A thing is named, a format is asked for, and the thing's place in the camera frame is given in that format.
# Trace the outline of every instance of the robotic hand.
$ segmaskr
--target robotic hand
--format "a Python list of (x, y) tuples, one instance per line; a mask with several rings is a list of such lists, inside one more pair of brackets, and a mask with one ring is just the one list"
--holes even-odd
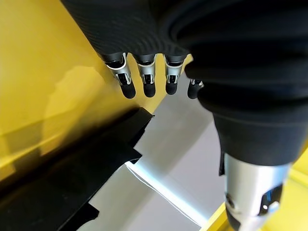
[(280, 205), (308, 121), (308, 2), (303, 0), (62, 0), (127, 98), (126, 62), (137, 61), (144, 93), (155, 94), (163, 53), (166, 91), (183, 61), (188, 95), (213, 113), (235, 230), (254, 231)]

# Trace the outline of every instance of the yellow wall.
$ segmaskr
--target yellow wall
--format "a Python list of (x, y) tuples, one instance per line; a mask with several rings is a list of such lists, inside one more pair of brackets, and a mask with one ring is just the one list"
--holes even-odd
[(152, 113), (166, 94), (162, 55), (151, 99), (129, 55), (137, 95), (126, 99), (59, 0), (1, 0), (0, 15), (0, 180), (131, 107)]

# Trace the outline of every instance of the black fingertip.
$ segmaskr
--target black fingertip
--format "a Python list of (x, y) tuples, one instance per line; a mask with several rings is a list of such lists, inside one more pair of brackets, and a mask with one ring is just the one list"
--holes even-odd
[(121, 89), (122, 89), (123, 95), (128, 99), (132, 99), (136, 95), (136, 90), (135, 90), (133, 82), (127, 85), (121, 85)]
[(166, 83), (166, 92), (168, 95), (173, 95), (177, 92), (177, 83)]
[(143, 84), (143, 91), (146, 97), (151, 98), (155, 96), (155, 92), (156, 92), (155, 83)]
[(189, 83), (188, 90), (187, 90), (187, 96), (190, 99), (196, 99), (198, 95), (198, 91), (202, 88), (199, 84), (192, 84), (191, 82)]

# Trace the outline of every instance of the white surface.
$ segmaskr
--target white surface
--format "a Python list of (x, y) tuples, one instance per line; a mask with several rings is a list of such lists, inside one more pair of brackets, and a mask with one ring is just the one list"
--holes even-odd
[[(223, 202), (219, 141), (212, 115), (187, 97), (188, 83), (181, 76), (178, 92), (159, 105), (135, 147), (143, 154), (136, 167), (208, 219)], [(91, 204), (100, 215), (81, 231), (199, 230), (125, 166), (104, 184)]]

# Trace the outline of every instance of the yellow panel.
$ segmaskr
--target yellow panel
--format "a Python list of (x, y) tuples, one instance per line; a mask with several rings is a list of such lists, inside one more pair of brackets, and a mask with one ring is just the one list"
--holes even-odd
[(306, 144), (304, 145), (306, 150), (301, 155), (301, 157), (295, 162), (293, 165), (293, 168), (297, 171), (300, 171), (306, 175), (308, 175), (308, 140), (306, 141)]
[(291, 169), (289, 174), (290, 179), (296, 181), (297, 183), (301, 184), (302, 186), (308, 187), (308, 175), (297, 171), (295, 169)]
[(13, 165), (7, 164), (3, 167), (0, 167), (0, 180), (3, 180), (9, 177), (14, 172), (15, 172), (15, 168)]
[(200, 231), (227, 231), (228, 221), (225, 203), (210, 217), (207, 224)]
[(267, 231), (307, 231), (308, 188), (288, 180), (281, 208), (266, 223)]
[(59, 0), (1, 0), (0, 15), (0, 168), (31, 162), (134, 106), (152, 113), (166, 95), (162, 55), (150, 99), (129, 55), (137, 95), (126, 99)]

